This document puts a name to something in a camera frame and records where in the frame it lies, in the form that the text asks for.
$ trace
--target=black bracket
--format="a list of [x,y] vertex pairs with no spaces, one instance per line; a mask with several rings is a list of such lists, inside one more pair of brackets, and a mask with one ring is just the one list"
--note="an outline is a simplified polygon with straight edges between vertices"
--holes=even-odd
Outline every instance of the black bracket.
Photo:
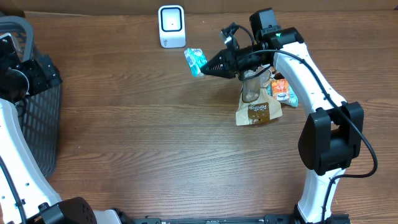
[[236,68],[234,64],[235,58],[233,51],[224,49],[202,66],[200,70],[205,75],[213,75],[221,78],[235,78]]
[[65,200],[51,207],[47,203],[39,205],[38,217],[34,223],[44,224],[97,224],[94,211],[81,197]]
[[128,217],[128,215],[125,212],[122,212],[118,208],[112,208],[112,210],[114,210],[118,214],[118,217],[122,224],[134,224],[134,222],[131,221],[131,219]]
[[[362,131],[364,112],[358,102],[340,107],[355,126]],[[331,122],[339,125],[331,130]],[[318,175],[337,168],[345,169],[351,160],[359,156],[361,138],[342,119],[337,109],[323,110],[309,114],[303,132],[298,140],[298,151],[305,166]]]

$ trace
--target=snack bag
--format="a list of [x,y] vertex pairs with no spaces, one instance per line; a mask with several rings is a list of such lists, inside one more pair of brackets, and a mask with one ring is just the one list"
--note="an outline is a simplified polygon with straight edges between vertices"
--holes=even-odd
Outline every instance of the snack bag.
[[266,123],[282,116],[282,108],[279,101],[269,96],[265,88],[261,88],[260,82],[263,81],[261,81],[261,77],[244,81],[239,99],[239,108],[235,114],[236,125]]
[[[270,95],[270,96],[274,96],[271,86],[272,86],[271,84],[266,83],[267,94]],[[299,106],[299,99],[297,98],[296,94],[294,93],[294,91],[293,91],[293,89],[292,89],[292,87],[290,85],[289,85],[289,99],[284,100],[284,101],[280,101],[280,102],[284,103],[286,105],[293,106],[293,107],[298,107]]]
[[290,98],[289,83],[286,79],[271,81],[272,96],[279,102]]
[[205,54],[201,49],[186,49],[184,50],[185,58],[188,62],[189,68],[191,69],[194,77],[202,77],[203,74],[200,68],[207,63]]

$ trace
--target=brown snack bag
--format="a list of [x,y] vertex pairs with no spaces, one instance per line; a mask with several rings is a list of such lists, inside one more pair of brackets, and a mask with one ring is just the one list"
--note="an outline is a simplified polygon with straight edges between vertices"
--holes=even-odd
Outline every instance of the brown snack bag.
[[244,101],[243,90],[244,88],[242,87],[241,97],[239,99],[239,108],[235,114],[236,125],[240,126],[266,123],[272,119],[282,116],[282,108],[279,101],[272,96],[269,96],[265,88],[259,87],[259,90],[255,89],[255,92],[259,91],[258,98],[251,102]]

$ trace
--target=orange package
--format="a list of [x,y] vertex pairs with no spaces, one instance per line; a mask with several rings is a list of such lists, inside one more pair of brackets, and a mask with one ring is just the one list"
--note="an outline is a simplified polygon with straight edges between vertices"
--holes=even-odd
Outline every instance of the orange package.
[[272,96],[279,102],[287,101],[290,98],[289,83],[286,79],[271,81]]

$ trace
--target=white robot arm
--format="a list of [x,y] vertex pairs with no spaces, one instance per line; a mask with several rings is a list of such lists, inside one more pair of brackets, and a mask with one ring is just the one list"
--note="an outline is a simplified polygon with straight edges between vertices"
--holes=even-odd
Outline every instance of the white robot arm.
[[[13,41],[10,33],[0,36],[0,43],[2,43],[0,61],[2,68],[7,68],[0,70],[0,204],[2,219],[4,223],[24,223],[21,217],[29,220],[41,215],[43,219],[58,222],[57,219],[62,219],[62,216],[51,217],[49,214],[56,214],[53,213],[56,207],[65,208],[71,203],[63,202],[41,173],[22,135],[14,105],[15,102],[23,99],[26,93],[29,92],[30,96],[36,95],[50,88],[52,83],[44,87],[42,85],[35,86],[39,82],[36,78],[42,80],[44,74],[31,60],[20,63],[18,57],[15,56]],[[114,210],[92,211],[82,198],[78,198],[75,202],[79,202],[80,206],[81,204],[85,205],[86,214],[97,217],[97,223],[121,223]],[[84,219],[91,221],[92,217],[84,216]]]
[[[342,106],[342,103],[346,102],[346,100],[330,86],[325,77],[316,67],[310,57],[307,46],[304,43],[300,44],[298,42],[294,42],[286,44],[281,50],[304,59],[317,73],[322,85],[327,89],[328,94],[330,94],[331,99],[336,105]],[[322,93],[311,72],[298,60],[286,54],[275,53],[274,67],[277,71],[283,74],[289,82],[289,85],[296,93],[304,108],[306,117],[308,117],[310,113],[316,112],[318,108],[323,108],[324,110],[333,109],[333,106],[325,100],[325,95]],[[297,205],[298,211],[306,223],[318,223],[321,221],[323,211],[322,206],[329,181],[332,177],[344,174],[344,172],[345,169],[337,168],[326,172],[324,175],[318,175],[314,170],[307,169],[304,192]],[[331,216],[330,207],[337,188],[337,183],[338,180],[335,181],[329,194],[325,218],[329,218]]]

